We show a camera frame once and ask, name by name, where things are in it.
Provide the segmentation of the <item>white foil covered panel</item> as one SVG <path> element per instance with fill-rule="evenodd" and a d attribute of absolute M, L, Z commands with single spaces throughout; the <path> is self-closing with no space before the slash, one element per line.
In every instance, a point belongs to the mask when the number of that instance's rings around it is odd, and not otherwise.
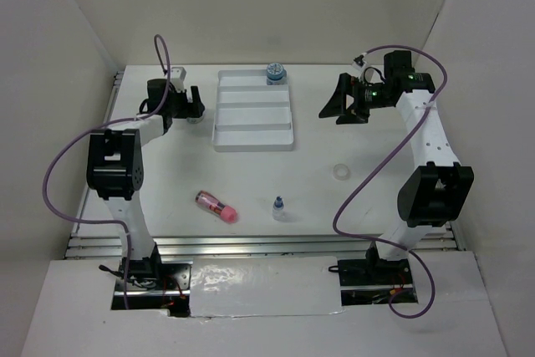
<path fill-rule="evenodd" d="M 191 266 L 196 318 L 322 316 L 343 311 L 336 258 L 198 258 Z"/>

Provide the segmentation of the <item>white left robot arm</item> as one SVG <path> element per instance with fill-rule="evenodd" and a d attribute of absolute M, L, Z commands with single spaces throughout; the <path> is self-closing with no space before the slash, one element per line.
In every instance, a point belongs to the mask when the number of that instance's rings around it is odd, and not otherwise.
<path fill-rule="evenodd" d="M 89 136 L 88 186 L 104 201 L 112 219 L 121 222 L 123 261 L 140 263 L 135 279 L 144 288 L 158 288 L 165 269 L 151 260 L 158 252 L 140 202 L 145 178 L 142 148 L 166 134 L 175 120 L 202 120 L 205 110 L 197 86 L 186 89 L 182 78 L 150 79 L 134 120 L 93 130 Z"/>

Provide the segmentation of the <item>small blue capped bottle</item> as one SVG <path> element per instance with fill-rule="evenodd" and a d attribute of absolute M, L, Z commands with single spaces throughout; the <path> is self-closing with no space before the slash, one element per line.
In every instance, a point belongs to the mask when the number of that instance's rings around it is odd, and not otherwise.
<path fill-rule="evenodd" d="M 277 196 L 274 200 L 272 215 L 277 221 L 282 221 L 284 219 L 284 202 L 281 196 Z"/>

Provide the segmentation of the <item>blue slime jar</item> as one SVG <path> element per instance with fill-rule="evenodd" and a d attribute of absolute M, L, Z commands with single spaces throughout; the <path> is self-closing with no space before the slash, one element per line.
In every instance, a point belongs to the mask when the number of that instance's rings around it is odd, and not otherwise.
<path fill-rule="evenodd" d="M 195 115 L 195 116 L 189 116 L 186 118 L 186 121 L 189 123 L 189 124 L 198 124 L 200 122 L 203 121 L 205 117 L 205 114 L 204 113 L 201 113 L 199 115 Z"/>
<path fill-rule="evenodd" d="M 270 63 L 266 67 L 267 85 L 284 85 L 287 82 L 287 71 L 280 63 Z"/>

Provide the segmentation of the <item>pink capped glue stick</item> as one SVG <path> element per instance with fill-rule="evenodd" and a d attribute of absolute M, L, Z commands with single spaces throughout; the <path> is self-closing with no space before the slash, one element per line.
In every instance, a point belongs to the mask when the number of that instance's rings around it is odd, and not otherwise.
<path fill-rule="evenodd" d="M 199 191 L 195 197 L 195 203 L 202 209 L 218 216 L 226 223 L 234 223 L 237 220 L 237 211 L 222 203 L 219 199 L 206 191 Z"/>

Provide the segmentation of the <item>white tiered organizer tray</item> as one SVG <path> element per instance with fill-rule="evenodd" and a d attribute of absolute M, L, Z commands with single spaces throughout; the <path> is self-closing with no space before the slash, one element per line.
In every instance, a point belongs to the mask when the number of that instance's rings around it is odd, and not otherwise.
<path fill-rule="evenodd" d="M 291 151 L 290 88 L 264 69 L 218 72 L 212 145 L 218 152 Z"/>

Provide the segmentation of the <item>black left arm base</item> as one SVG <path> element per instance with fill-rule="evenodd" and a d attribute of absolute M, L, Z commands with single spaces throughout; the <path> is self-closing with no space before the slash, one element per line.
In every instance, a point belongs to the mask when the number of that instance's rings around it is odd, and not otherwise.
<path fill-rule="evenodd" d="M 161 266 L 159 279 L 134 278 L 131 275 L 124 282 L 123 274 L 118 268 L 111 269 L 104 264 L 99 265 L 99 270 L 112 275 L 115 281 L 114 296 L 123 299 L 133 297 L 161 297 L 163 304 L 172 304 L 176 299 L 186 301 L 189 298 L 191 286 L 191 268 L 187 263 L 167 263 Z"/>

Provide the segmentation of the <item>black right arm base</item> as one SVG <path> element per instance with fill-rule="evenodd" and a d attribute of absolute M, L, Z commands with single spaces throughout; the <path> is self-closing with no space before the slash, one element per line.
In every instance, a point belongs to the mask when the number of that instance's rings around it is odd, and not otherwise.
<path fill-rule="evenodd" d="M 413 283 L 407 259 L 398 262 L 371 258 L 338 260 L 335 265 L 328 267 L 328 271 L 339 276 L 342 287 L 404 287 Z"/>

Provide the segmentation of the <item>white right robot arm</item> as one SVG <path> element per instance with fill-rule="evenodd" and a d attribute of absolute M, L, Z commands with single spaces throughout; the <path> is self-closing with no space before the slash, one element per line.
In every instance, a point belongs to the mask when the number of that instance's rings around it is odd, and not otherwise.
<path fill-rule="evenodd" d="M 441 123 L 436 101 L 445 86 L 435 85 L 430 74 L 415 70 L 415 48 L 383 45 L 381 50 L 385 56 L 379 82 L 369 78 L 374 67 L 366 55 L 357 56 L 353 66 L 358 74 L 341 74 L 318 114 L 321 119 L 334 117 L 339 125 L 359 125 L 368 122 L 372 110 L 394 108 L 405 124 L 406 137 L 356 188 L 361 192 L 403 147 L 410 146 L 415 169 L 398 192 L 400 220 L 373 240 L 376 256 L 364 265 L 373 283 L 391 277 L 393 263 L 405 259 L 433 228 L 459 217 L 474 181 L 472 168 L 460 163 Z"/>

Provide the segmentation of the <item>clear tape roll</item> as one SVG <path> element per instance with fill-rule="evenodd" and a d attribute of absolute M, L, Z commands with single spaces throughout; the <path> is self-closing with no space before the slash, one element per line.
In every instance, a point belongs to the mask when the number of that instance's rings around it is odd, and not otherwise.
<path fill-rule="evenodd" d="M 337 164 L 333 167 L 333 177 L 338 181 L 346 181 L 350 178 L 351 171 L 345 164 Z"/>

